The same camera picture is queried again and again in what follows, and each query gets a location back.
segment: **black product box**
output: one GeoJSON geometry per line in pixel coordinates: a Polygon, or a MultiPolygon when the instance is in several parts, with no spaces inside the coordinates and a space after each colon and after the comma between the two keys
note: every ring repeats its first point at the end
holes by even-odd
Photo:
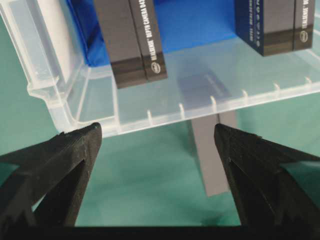
{"type": "Polygon", "coordinates": [[[148,81],[168,77],[154,0],[129,0],[148,81]]]}
{"type": "Polygon", "coordinates": [[[235,0],[236,34],[262,56],[309,49],[316,0],[235,0]]]}
{"type": "Polygon", "coordinates": [[[93,0],[118,88],[167,78],[153,0],[93,0]]]}

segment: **blue fabric lining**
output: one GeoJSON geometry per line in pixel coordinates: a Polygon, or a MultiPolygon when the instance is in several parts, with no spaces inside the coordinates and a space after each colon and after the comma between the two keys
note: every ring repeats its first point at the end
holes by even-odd
{"type": "MultiPolygon", "coordinates": [[[[110,64],[93,0],[66,0],[91,67],[110,64]]],[[[234,0],[154,0],[165,53],[234,38],[234,0]]]]}

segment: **intel logo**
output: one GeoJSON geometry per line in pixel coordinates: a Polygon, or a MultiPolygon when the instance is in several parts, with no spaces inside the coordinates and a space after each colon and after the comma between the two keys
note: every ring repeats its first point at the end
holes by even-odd
{"type": "Polygon", "coordinates": [[[300,40],[301,40],[301,42],[306,43],[306,42],[308,42],[308,39],[309,39],[309,35],[308,35],[308,33],[306,31],[300,32],[300,40]]]}
{"type": "Polygon", "coordinates": [[[161,66],[159,63],[157,62],[153,62],[151,64],[151,68],[152,68],[152,71],[155,73],[155,74],[159,74],[161,72],[161,66]]]}

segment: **plastic bin wall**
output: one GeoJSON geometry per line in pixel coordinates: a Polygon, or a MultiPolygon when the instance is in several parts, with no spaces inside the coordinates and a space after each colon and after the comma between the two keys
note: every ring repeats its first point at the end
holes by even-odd
{"type": "Polygon", "coordinates": [[[59,132],[100,122],[110,137],[320,92],[318,14],[313,49],[262,57],[234,37],[166,53],[168,79],[118,90],[109,65],[84,64],[64,0],[0,0],[0,12],[59,132]]]}

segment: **green surface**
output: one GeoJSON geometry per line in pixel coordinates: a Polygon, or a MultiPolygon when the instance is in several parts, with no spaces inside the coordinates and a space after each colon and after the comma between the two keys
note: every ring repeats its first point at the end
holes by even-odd
{"type": "MultiPolygon", "coordinates": [[[[0,155],[57,134],[0,21],[0,155]]],[[[241,129],[320,155],[319,94],[239,110],[241,129]]],[[[79,226],[236,225],[230,193],[205,195],[188,123],[104,139],[79,213],[79,226]]]]}
{"type": "Polygon", "coordinates": [[[208,198],[185,122],[105,139],[77,224],[239,224],[230,193],[208,198]]]}

